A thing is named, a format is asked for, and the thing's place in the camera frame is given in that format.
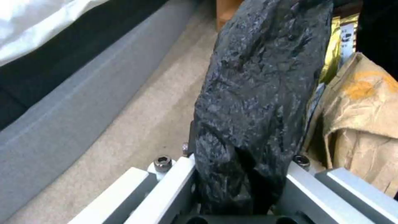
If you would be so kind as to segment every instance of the black fabric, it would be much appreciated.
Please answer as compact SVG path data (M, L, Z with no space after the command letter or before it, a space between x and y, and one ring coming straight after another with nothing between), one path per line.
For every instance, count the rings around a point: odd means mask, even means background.
M91 9L39 49L0 67L0 88L28 109L166 1L110 0ZM0 114L12 111L0 107ZM0 116L0 130L18 117Z
M283 191L324 64L331 0L246 0L219 33L195 104L205 214L265 214Z
M364 0L357 51L398 80L398 0Z
M0 89L0 127L6 127L26 111L10 94Z

